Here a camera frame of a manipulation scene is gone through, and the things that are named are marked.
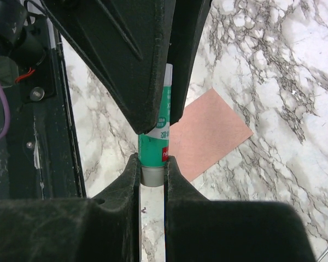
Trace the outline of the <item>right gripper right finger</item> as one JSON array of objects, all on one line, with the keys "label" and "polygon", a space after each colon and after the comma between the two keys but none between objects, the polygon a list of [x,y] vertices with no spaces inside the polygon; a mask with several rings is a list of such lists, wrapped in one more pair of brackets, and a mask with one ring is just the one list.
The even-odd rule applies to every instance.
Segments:
[{"label": "right gripper right finger", "polygon": [[276,201],[209,200],[169,157],[164,175],[167,261],[315,261],[295,209]]}]

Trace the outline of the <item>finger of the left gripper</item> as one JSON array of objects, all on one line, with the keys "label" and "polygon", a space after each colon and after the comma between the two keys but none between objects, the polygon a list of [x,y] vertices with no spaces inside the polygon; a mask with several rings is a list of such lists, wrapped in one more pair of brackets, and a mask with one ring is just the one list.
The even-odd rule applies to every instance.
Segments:
[{"label": "finger of the left gripper", "polygon": [[170,123],[183,116],[192,69],[210,0],[176,1],[167,63],[173,66]]},{"label": "finger of the left gripper", "polygon": [[175,1],[42,1],[137,134],[156,125]]}]

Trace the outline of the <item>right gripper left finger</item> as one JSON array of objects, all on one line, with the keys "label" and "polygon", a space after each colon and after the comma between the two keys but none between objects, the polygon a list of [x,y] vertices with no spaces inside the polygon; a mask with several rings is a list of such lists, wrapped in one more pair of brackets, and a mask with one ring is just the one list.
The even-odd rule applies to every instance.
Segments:
[{"label": "right gripper left finger", "polygon": [[140,261],[140,163],[93,198],[0,200],[0,261]]}]

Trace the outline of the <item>pink envelope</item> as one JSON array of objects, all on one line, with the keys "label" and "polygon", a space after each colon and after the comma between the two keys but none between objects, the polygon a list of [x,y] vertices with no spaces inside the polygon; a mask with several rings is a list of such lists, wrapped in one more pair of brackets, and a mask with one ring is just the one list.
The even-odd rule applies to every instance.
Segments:
[{"label": "pink envelope", "polygon": [[210,89],[185,107],[170,127],[169,155],[193,181],[253,135],[221,96]]}]

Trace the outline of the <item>green glue stick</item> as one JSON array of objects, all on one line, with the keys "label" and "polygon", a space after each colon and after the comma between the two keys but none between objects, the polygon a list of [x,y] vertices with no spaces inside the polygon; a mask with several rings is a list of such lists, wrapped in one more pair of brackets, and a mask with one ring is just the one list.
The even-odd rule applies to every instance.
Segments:
[{"label": "green glue stick", "polygon": [[157,124],[148,134],[138,136],[141,183],[147,187],[163,185],[165,165],[169,157],[169,127],[173,65],[166,64],[162,98]]}]

